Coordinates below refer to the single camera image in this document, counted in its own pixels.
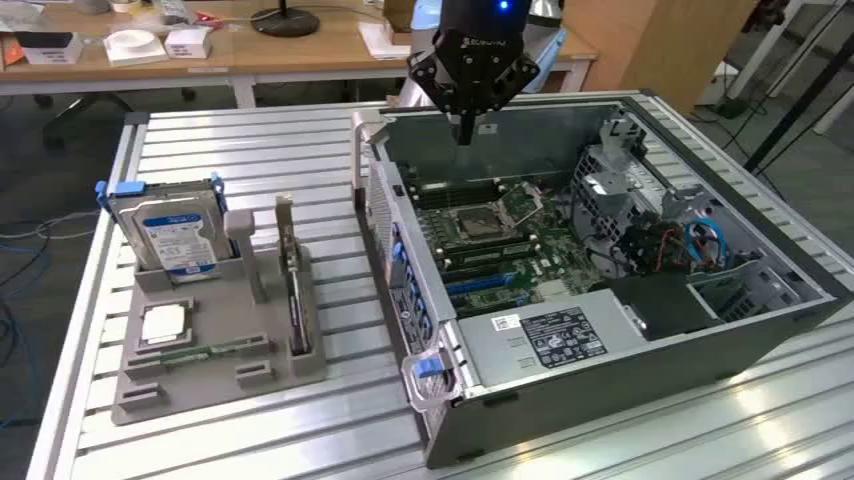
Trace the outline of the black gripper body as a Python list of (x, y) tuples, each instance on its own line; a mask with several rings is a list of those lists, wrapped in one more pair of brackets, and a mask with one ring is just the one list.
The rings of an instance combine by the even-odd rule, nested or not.
[(445, 1), (434, 49), (465, 99), (465, 64), (478, 55), (525, 53), (529, 1)]

